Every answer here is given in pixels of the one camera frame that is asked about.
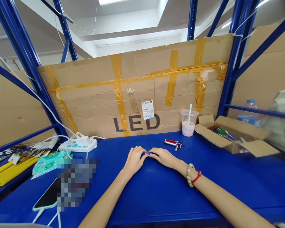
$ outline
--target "blue metal shelf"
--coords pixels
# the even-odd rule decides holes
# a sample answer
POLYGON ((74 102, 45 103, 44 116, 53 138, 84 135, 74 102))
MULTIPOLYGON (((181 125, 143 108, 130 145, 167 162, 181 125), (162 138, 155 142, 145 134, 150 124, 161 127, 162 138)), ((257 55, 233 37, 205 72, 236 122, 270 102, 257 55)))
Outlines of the blue metal shelf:
MULTIPOLYGON (((72 37, 67 25, 66 18, 64 16, 63 8, 61 5, 60 0, 54 0, 55 8, 47 1, 47 0, 41 0, 43 3, 45 3, 46 6, 48 6, 59 18, 60 24, 63 29, 64 36, 66 38, 66 44, 65 49, 63 51, 62 55, 62 61, 65 62, 67 59, 68 51, 70 52, 70 55, 72 57, 72 60, 78 60, 76 50, 72 41, 72 37)), ((25 137, 22 137, 20 139, 17 139, 13 142, 10 142, 6 145, 3 145, 0 147, 0 151, 5 150, 7 148, 10 148, 12 146, 15 146, 17 144, 20 144, 30 138, 35 137, 36 135, 39 135, 45 131, 48 131, 50 129, 55 129, 57 135, 65 135, 67 136, 67 132, 63 126, 59 124, 61 122, 61 119, 54 107, 54 104, 47 92, 47 89, 41 79, 41 76, 38 72, 37 67, 41 66, 40 59, 38 57, 38 54, 36 50, 34 49, 34 46, 32 44, 32 41, 28 35, 28 32, 24 26, 24 23, 22 21, 22 18, 19 14, 19 11, 17 9, 17 6, 14 2, 14 0, 0 0, 0 22, 9 37, 9 40, 13 46, 13 48, 16 51, 16 54, 23 65, 23 68, 28 76, 30 76, 32 79, 30 79, 30 82, 33 86, 34 92, 38 95, 38 97, 50 108, 52 113, 55 115, 56 119, 52 115, 52 113, 43 105, 43 108, 51 122, 51 126, 46 127, 42 130, 39 130, 37 132, 34 132, 30 135, 27 135, 25 137)), ((33 96, 34 98, 38 99, 37 95, 35 95, 29 88, 27 88, 18 78, 13 76, 10 72, 5 70, 3 67, 0 66, 0 74, 4 76, 7 80, 14 83, 16 86, 23 89, 25 92, 27 92, 29 95, 33 96)))
MULTIPOLYGON (((285 20, 278 26, 278 28, 260 45, 260 47, 250 56, 250 58, 242 64, 243 57, 245 54, 248 39, 246 38, 251 34, 252 25, 257 14, 256 7, 260 0, 235 0, 234 10, 232 14, 232 23, 230 25, 230 33, 236 33, 233 40, 233 46, 230 54, 230 59, 228 63, 228 69, 225 77, 225 83, 223 86, 223 91, 221 99, 219 102, 218 116, 227 116, 230 108, 238 109, 243 111, 260 113, 268 116, 275 116, 280 118, 285 118, 285 113, 262 110, 262 109, 252 109, 242 106, 231 105, 233 92, 236 86, 237 79, 243 74, 252 63, 256 61, 258 57, 277 39, 280 35, 285 32, 285 20)), ((212 36, 218 22, 226 8, 228 0, 223 0, 222 4, 214 18, 211 28, 208 32, 207 37, 212 36)), ((194 34, 197 10, 197 1, 191 0, 190 4, 190 16, 188 25, 188 38, 187 40, 192 40, 194 34)))

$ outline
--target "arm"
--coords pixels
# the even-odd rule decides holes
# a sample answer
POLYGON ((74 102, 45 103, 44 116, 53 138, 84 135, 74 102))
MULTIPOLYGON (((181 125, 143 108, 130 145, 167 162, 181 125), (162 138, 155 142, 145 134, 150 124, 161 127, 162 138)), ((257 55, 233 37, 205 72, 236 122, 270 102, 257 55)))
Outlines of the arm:
MULTIPOLYGON (((187 164, 174 157, 170 152, 161 148, 153 148, 149 152, 157 155, 149 155, 156 159, 161 164, 173 168, 180 172, 187 178, 187 164)), ((190 177, 194 180, 197 177, 197 171, 191 169, 190 177)), ((235 227, 235 228, 259 228, 259 227, 274 227, 267 220, 253 211, 251 208, 243 204, 233 195, 220 186, 206 178, 200 176, 194 183, 194 186, 221 212, 221 214, 235 227)))
POLYGON ((146 157, 148 157, 148 155, 143 155, 142 158, 140 158, 144 152, 146 152, 146 150, 140 146, 131 148, 124 168, 120 171, 116 179, 97 203, 92 207, 79 225, 79 228, 106 227, 121 192, 131 177, 141 168, 146 157))

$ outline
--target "power strip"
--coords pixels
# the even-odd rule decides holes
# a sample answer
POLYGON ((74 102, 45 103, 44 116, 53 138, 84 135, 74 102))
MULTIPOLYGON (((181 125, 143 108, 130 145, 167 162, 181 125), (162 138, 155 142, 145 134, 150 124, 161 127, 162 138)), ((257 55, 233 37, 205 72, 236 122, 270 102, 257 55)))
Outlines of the power strip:
POLYGON ((66 142, 62 143, 59 147, 59 151, 68 150, 68 151, 72 151, 72 152, 86 152, 86 149, 88 149, 88 152, 90 152, 91 150, 93 150, 96 147, 97 147, 97 140, 96 139, 93 139, 91 141, 91 144, 87 145, 87 146, 79 146, 76 143, 76 139, 71 139, 70 141, 66 141, 66 142))

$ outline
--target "water bottle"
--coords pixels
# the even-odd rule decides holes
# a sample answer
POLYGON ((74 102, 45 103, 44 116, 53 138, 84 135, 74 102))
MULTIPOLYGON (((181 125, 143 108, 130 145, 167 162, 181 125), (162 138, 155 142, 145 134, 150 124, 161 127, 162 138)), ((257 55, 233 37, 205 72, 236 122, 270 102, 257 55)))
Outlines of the water bottle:
MULTIPOLYGON (((244 107, 257 109, 257 100, 248 99, 244 107)), ((237 116, 237 120, 255 125, 257 122, 257 113, 241 111, 240 115, 237 116)))

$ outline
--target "blue table surface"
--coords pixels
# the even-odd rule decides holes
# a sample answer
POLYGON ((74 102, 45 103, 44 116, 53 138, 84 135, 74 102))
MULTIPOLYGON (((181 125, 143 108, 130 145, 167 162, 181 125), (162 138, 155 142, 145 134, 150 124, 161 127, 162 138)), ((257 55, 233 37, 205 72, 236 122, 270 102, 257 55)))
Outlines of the blue table surface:
MULTIPOLYGON (((103 140, 89 153, 99 159, 92 186, 79 207, 61 213, 62 227, 77 227, 123 168, 131 147, 146 150, 162 147, 187 163, 193 163, 203 175, 223 187, 270 222, 285 221, 285 163, 273 156, 254 158, 233 155, 195 133, 181 132, 133 136, 103 140), (174 151, 164 139, 178 140, 185 147, 174 151)), ((74 157, 85 156, 75 153, 74 157)), ((31 223, 37 212, 33 205, 57 177, 57 170, 25 181, 0 202, 0 222, 31 223)), ((56 208, 47 209, 37 220, 47 225, 56 208)), ((108 226, 190 220, 225 221, 216 208, 198 191, 190 188, 176 171, 147 158, 142 168, 124 188, 108 226)), ((51 224, 58 227, 57 219, 51 224)))

